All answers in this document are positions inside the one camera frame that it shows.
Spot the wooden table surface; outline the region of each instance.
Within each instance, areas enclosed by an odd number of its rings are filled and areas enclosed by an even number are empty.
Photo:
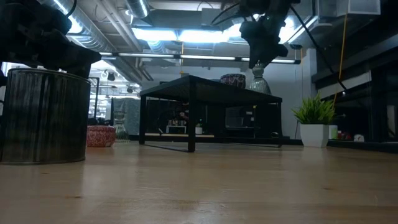
[[[1,165],[0,223],[398,223],[398,155],[202,143],[188,154],[137,142],[86,154]]]

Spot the white plant pot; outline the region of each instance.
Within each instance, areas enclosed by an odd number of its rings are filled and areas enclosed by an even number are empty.
[[[195,134],[203,134],[203,128],[202,127],[195,127]]]
[[[301,139],[305,147],[326,147],[329,141],[329,125],[300,124]]]

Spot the green plant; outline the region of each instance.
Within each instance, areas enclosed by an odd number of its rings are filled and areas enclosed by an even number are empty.
[[[333,101],[322,101],[319,94],[315,98],[304,99],[303,105],[292,111],[302,124],[328,125],[335,117]]]

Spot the desk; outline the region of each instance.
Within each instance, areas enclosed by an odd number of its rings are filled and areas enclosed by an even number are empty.
[[[279,121],[279,139],[281,139],[282,137],[282,121],[280,117],[282,106],[281,98],[189,75],[141,91],[139,144],[145,144],[147,118],[143,115],[147,114],[147,97],[188,101],[190,112],[189,117],[191,121],[196,121],[195,108],[197,103],[204,103],[208,105],[222,105],[225,108],[234,106],[276,103],[279,109],[279,117],[277,118]],[[195,152],[195,126],[195,122],[189,122],[188,124],[188,150],[184,150],[184,152]]]

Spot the wall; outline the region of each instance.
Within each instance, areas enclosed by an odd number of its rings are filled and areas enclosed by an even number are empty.
[[[180,78],[180,67],[147,67],[147,71],[152,75],[155,81],[143,82],[142,89],[151,88],[159,82],[169,82]],[[208,79],[219,79],[222,75],[228,73],[242,73],[240,68],[207,68],[185,67],[183,71]],[[291,139],[300,139],[300,126],[295,134],[297,120],[295,119],[292,108],[299,107],[302,99],[316,95],[315,86],[311,82],[311,76],[317,72],[317,56],[314,49],[307,51],[301,65],[270,64],[264,70],[264,78],[267,80],[271,92],[274,96],[281,97],[282,103],[282,132],[284,136]],[[252,81],[253,74],[251,70],[243,73],[246,75],[246,82]]]
[[[270,64],[264,70],[264,78],[274,96],[281,97],[282,132],[291,139],[300,139],[300,126],[297,126],[292,109],[302,104],[303,98],[316,95],[311,75],[317,72],[317,56],[313,49],[307,51],[301,65]],[[246,80],[253,79],[251,70],[246,71]]]

